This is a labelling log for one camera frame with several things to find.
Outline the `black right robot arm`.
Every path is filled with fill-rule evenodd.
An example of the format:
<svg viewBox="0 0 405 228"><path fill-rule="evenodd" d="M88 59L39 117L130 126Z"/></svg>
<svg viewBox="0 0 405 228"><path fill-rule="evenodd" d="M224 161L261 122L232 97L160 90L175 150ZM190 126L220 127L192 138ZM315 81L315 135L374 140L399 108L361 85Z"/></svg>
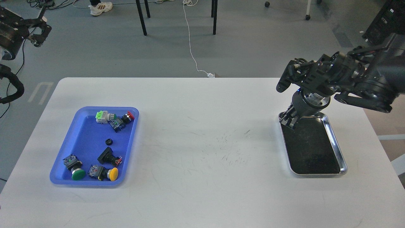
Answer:
<svg viewBox="0 0 405 228"><path fill-rule="evenodd" d="M330 104L343 104L389 113L391 104L405 92L404 35L390 34L382 44L346 54L323 54L319 60L295 58L288 62L277 86L299 89L279 122L291 129L302 117L313 116Z"/></svg>

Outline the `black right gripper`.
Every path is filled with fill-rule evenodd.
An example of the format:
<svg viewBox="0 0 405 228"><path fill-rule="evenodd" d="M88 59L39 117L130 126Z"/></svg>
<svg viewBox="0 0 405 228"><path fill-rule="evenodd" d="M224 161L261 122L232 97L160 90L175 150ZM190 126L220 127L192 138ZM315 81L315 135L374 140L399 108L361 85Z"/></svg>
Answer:
<svg viewBox="0 0 405 228"><path fill-rule="evenodd" d="M279 113L279 122L295 129L303 116L319 113L330 104L330 97L323 97L315 92L297 90L292 97L293 108Z"/></svg>

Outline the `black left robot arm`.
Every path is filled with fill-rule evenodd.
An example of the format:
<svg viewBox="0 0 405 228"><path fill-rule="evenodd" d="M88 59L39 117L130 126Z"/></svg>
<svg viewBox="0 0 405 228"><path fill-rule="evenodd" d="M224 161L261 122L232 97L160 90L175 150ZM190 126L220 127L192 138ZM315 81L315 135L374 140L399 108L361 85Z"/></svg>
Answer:
<svg viewBox="0 0 405 228"><path fill-rule="evenodd" d="M38 18L23 19L5 7L0 8L1 60L14 60L26 39L30 40L35 47L39 47L45 42L52 30L44 17L45 11L46 8L43 7ZM0 65L0 77L1 79L7 78L16 88L14 94L1 98L2 104L10 103L24 94L24 85L8 66Z"/></svg>

